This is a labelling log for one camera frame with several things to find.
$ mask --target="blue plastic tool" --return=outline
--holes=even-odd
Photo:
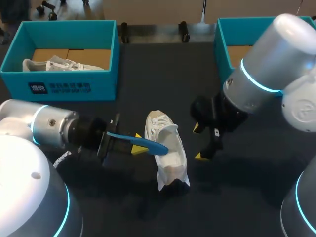
[[[153,142],[145,138],[124,136],[124,135],[119,135],[119,134],[111,133],[111,132],[107,132],[107,135],[118,138],[118,139],[130,141],[132,144],[136,146],[146,147],[149,149],[148,153],[151,155],[163,156],[168,153],[168,148],[165,147],[164,145],[157,142]]]

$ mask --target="black table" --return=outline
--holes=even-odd
[[[161,110],[179,125],[186,150],[191,188],[176,184],[160,193],[147,154],[111,154],[105,168],[88,153],[62,163],[58,171],[79,201],[85,237],[283,236],[280,206],[314,156],[316,136],[291,128],[275,98],[225,135],[214,161],[194,159],[208,134],[192,133],[190,104],[220,89],[212,49],[212,43],[122,45],[115,102],[48,103],[105,120],[120,112],[121,130],[140,135],[147,114]],[[62,151],[45,153],[54,162]]]

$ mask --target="black connector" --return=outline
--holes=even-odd
[[[122,43],[129,43],[128,25],[123,22],[120,26]]]
[[[68,131],[68,141],[90,150],[98,150],[107,124],[100,118],[79,117]]]
[[[179,31],[180,31],[180,34],[182,35],[182,43],[188,43],[190,41],[190,35],[189,35],[187,23],[185,21],[182,21],[179,24]]]

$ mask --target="shoe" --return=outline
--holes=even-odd
[[[24,72],[34,72],[34,71],[103,71],[104,69],[85,65],[81,63],[76,63],[69,59],[62,59],[57,56],[53,56],[47,62],[33,62],[30,59],[24,59],[22,63],[22,68]]]
[[[163,112],[151,111],[146,120],[145,138],[168,148],[168,154],[155,156],[158,166],[158,190],[161,191],[165,185],[171,184],[175,179],[190,186],[187,157],[178,133],[178,125]]]

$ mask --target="white robotic arm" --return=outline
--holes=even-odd
[[[47,105],[0,105],[0,237],[82,235],[76,200],[36,144],[97,151],[105,128],[101,119]]]
[[[316,132],[316,68],[283,90],[282,112],[294,128]]]
[[[304,132],[316,132],[316,31],[299,17],[278,16],[242,59],[223,86],[228,108],[237,115],[255,113],[277,93],[283,93],[287,122]],[[281,208],[286,237],[316,235],[316,158],[298,178]]]

